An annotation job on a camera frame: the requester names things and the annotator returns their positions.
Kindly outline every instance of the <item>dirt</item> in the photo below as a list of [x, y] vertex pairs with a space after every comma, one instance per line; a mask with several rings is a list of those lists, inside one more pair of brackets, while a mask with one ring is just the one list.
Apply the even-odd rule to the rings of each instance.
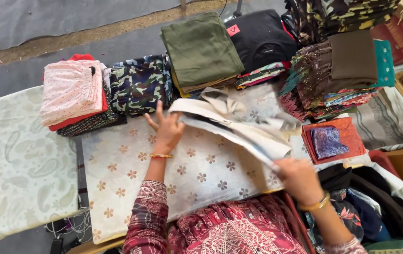
[[[61, 48], [83, 45], [100, 39], [111, 38], [124, 32], [130, 32], [135, 29], [145, 28], [163, 22], [169, 22], [184, 16], [213, 11], [223, 8], [225, 1], [226, 0], [197, 1], [188, 3], [186, 11], [182, 11], [181, 7], [176, 7], [94, 29], [72, 32], [61, 36], [33, 39], [17, 47], [0, 50], [0, 60], [2, 61], [2, 63], [0, 62], [0, 65], [13, 61], [25, 60], [48, 52], [58, 51]], [[237, 2], [237, 0], [227, 1], [228, 3]]]

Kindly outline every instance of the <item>woman's left hand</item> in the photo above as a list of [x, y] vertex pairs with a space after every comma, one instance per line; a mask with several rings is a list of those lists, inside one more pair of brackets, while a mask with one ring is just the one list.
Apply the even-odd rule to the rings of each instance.
[[149, 114], [145, 114], [148, 124], [156, 131], [156, 145], [153, 153], [169, 154], [181, 139], [186, 125], [178, 123], [182, 113], [172, 112], [167, 117], [162, 114], [162, 101], [158, 101], [156, 108], [157, 124]]

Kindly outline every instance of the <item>white polka dot fabric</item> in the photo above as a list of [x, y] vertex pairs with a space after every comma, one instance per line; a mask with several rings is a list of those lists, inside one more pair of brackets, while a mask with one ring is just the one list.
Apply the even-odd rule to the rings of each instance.
[[103, 75], [99, 61], [69, 60], [48, 64], [43, 77], [42, 125], [47, 127], [68, 118], [101, 112], [102, 97]]

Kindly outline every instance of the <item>woman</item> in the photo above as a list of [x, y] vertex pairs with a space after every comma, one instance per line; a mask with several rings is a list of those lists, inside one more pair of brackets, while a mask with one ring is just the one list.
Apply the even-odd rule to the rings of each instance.
[[[177, 122], [180, 116], [177, 113], [165, 118], [160, 101], [156, 115], [158, 124], [145, 115], [157, 132], [153, 154], [169, 155], [181, 139], [185, 125]], [[180, 218], [176, 227], [170, 228], [167, 241], [165, 163], [165, 158], [150, 161], [132, 210], [123, 253], [165, 254], [168, 249], [174, 254], [306, 253], [294, 217], [273, 194], [199, 209], [194, 215]], [[281, 168], [278, 177], [286, 191], [314, 216], [327, 254], [367, 253], [341, 222], [307, 161], [282, 159], [275, 164]]]

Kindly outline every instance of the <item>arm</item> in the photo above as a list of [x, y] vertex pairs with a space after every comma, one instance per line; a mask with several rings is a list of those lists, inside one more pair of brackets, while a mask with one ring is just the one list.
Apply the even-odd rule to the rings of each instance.
[[[286, 191], [304, 206], [311, 206], [324, 199], [324, 192], [312, 165], [304, 159], [281, 159], [274, 162], [280, 166], [278, 177]], [[321, 231], [327, 254], [367, 253], [360, 242], [350, 233], [333, 206], [327, 205], [311, 211]]]
[[[177, 123], [179, 114], [165, 118], [162, 102], [158, 101], [156, 116], [159, 124], [145, 115], [148, 124], [157, 132], [152, 153], [168, 155], [181, 139], [184, 124]], [[145, 179], [137, 194], [128, 225], [123, 253], [167, 253], [166, 224], [168, 216], [167, 191], [164, 185], [167, 159], [151, 158]]]

